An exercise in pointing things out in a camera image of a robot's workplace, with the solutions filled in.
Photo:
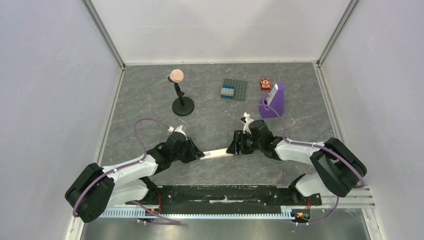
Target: lego baseplate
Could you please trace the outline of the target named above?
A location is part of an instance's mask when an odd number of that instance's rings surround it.
[[[247,89],[248,89],[248,82],[245,80],[237,80],[237,79],[224,79],[223,83],[222,83],[222,88],[221,91],[223,89],[229,89],[229,87],[234,87],[234,91],[232,92],[232,96],[231,93],[230,94],[221,94],[221,98],[228,98],[228,99],[233,99],[233,100],[240,100],[240,101],[245,101],[246,100],[246,95],[247,95]]]

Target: black round base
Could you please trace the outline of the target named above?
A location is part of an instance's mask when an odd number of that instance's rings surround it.
[[[190,115],[193,112],[195,109],[195,102],[187,96],[183,96],[182,100],[184,101],[184,106],[181,105],[179,98],[173,101],[172,111],[174,114],[184,117]]]

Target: white wall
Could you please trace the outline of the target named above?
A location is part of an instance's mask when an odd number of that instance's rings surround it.
[[[0,30],[0,239],[63,239],[119,68],[79,0],[1,1]]]
[[[317,60],[349,0],[92,0],[126,63]]]
[[[387,239],[421,239],[424,1],[363,0],[324,62]]]

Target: black stand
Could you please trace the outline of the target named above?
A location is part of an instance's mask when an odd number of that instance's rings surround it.
[[[173,113],[181,117],[191,114],[195,109],[195,103],[191,98],[184,96],[184,92],[181,91],[178,83],[174,83],[173,86],[176,94],[178,95],[178,98],[175,99],[172,104]]]

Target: red wire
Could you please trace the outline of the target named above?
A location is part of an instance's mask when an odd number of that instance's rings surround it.
[[[308,197],[307,198],[307,208],[306,208],[306,211],[309,212],[310,209],[311,209],[311,199]]]
[[[158,207],[158,212],[161,213],[161,206],[162,206],[162,196],[160,194],[158,194],[156,196],[157,199],[159,199],[159,207]]]

